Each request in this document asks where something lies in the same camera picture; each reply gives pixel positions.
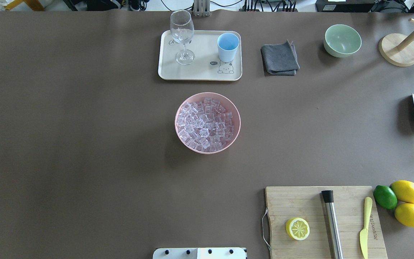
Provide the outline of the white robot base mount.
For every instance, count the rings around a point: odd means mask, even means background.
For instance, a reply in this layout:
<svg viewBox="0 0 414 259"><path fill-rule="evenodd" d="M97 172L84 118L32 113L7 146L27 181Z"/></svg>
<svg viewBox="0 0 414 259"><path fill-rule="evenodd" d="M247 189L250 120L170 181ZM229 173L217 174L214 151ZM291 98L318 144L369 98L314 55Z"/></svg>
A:
<svg viewBox="0 0 414 259"><path fill-rule="evenodd" d="M242 247L184 247L159 248L153 259L246 259L247 250Z"/></svg>

